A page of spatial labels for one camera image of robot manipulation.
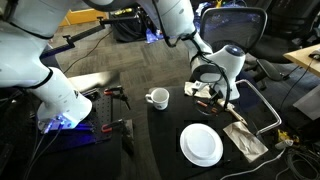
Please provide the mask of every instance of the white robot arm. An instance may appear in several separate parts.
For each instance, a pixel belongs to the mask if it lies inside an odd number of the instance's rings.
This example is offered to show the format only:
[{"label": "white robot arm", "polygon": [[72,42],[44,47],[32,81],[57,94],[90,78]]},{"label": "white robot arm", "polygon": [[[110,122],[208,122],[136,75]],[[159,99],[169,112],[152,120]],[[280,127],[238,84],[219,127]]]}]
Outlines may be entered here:
[{"label": "white robot arm", "polygon": [[[239,97],[235,77],[243,66],[244,53],[233,46],[212,53],[210,46],[196,32],[189,0],[84,1],[103,11],[139,3],[167,37],[176,36],[183,40],[189,50],[189,63],[196,80],[213,84],[223,97],[229,98],[226,92],[231,92],[230,99]],[[43,132],[53,121],[57,122],[52,124],[53,129],[62,121],[63,129],[72,129],[92,108],[91,101],[82,96],[60,70],[45,67],[39,60],[48,40],[70,9],[71,2],[18,0],[14,8],[9,8],[7,22],[0,20],[0,88],[29,88],[43,101],[37,112],[38,126]]]}]

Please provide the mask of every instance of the mug handle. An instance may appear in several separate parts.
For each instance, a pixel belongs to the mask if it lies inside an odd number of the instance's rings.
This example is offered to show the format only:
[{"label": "mug handle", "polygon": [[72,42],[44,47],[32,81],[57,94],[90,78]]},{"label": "mug handle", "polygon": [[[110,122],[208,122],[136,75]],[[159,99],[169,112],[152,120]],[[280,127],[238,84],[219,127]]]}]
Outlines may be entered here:
[{"label": "mug handle", "polygon": [[153,104],[153,101],[151,100],[151,94],[146,94],[146,101],[147,101],[148,103]]}]

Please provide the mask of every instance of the table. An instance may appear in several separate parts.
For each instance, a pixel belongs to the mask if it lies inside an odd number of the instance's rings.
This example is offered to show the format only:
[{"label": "table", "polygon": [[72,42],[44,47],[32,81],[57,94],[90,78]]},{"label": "table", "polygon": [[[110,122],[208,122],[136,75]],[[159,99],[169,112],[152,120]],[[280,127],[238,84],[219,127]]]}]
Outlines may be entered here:
[{"label": "table", "polygon": [[[265,158],[271,159],[271,153],[265,153],[261,159],[249,164],[231,139],[223,132],[224,127],[236,121],[231,114],[221,112],[217,116],[205,116],[196,110],[193,99],[184,95],[183,87],[165,88],[170,93],[168,107],[163,111],[156,110],[151,104],[147,107],[150,140],[162,179],[185,179],[205,171],[214,172],[227,168],[239,171],[241,168],[253,167]],[[268,117],[270,114],[265,110],[252,112],[242,115],[249,124],[248,129],[255,132],[257,124],[254,124],[253,120],[259,122],[261,117]],[[221,137],[224,146],[223,157],[215,166],[198,167],[189,162],[181,152],[180,134],[185,127],[192,123],[206,124]]]},{"label": "table", "polygon": [[[100,72],[72,77],[69,80],[80,92],[93,88],[100,88],[100,92],[102,92],[106,87],[120,85],[118,72]],[[119,107],[119,102],[114,101],[113,119],[120,117]],[[55,141],[57,146],[59,146],[59,138],[61,142],[61,138],[65,138],[63,135],[66,136],[63,131],[61,133],[62,136],[58,136]],[[86,138],[87,135],[88,133],[84,133],[82,137]],[[31,137],[26,138],[26,140],[30,140],[30,146],[33,146],[33,138],[33,133]],[[29,179],[91,180],[116,177],[121,170],[121,147],[121,133],[114,131],[109,141],[48,153],[34,165]],[[31,152],[28,152],[24,156],[28,157],[30,154]],[[21,161],[10,162],[1,179],[20,179],[20,174],[24,172],[24,163]]]},{"label": "table", "polygon": [[[284,54],[284,57],[292,61],[293,63],[308,69],[309,72],[320,77],[320,62],[318,60],[312,60],[308,57],[314,50],[319,49],[320,44],[310,46],[297,51]],[[308,94],[303,96],[297,102],[293,104],[294,107],[299,109],[310,119],[315,120],[320,117],[320,85],[311,90]]]}]

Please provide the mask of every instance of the chair back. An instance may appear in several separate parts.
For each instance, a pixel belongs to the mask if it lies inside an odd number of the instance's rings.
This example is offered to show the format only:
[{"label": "chair back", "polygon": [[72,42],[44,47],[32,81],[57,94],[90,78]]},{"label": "chair back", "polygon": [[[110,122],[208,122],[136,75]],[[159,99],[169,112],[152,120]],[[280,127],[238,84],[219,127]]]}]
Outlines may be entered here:
[{"label": "chair back", "polygon": [[307,35],[314,27],[320,0],[274,0],[267,9],[265,34],[294,39]]},{"label": "chair back", "polygon": [[261,38],[266,21],[267,14],[260,8],[210,8],[202,16],[200,36],[213,52],[231,44],[247,53]]}]

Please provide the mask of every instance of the white plate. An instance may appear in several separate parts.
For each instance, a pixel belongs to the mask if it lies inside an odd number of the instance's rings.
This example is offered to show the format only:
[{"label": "white plate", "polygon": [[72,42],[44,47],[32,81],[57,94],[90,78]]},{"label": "white plate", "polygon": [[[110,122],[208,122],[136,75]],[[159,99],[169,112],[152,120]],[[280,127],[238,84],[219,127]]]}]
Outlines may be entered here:
[{"label": "white plate", "polygon": [[219,135],[204,124],[187,126],[181,133],[180,147],[189,161],[201,167],[215,165],[223,153]]}]

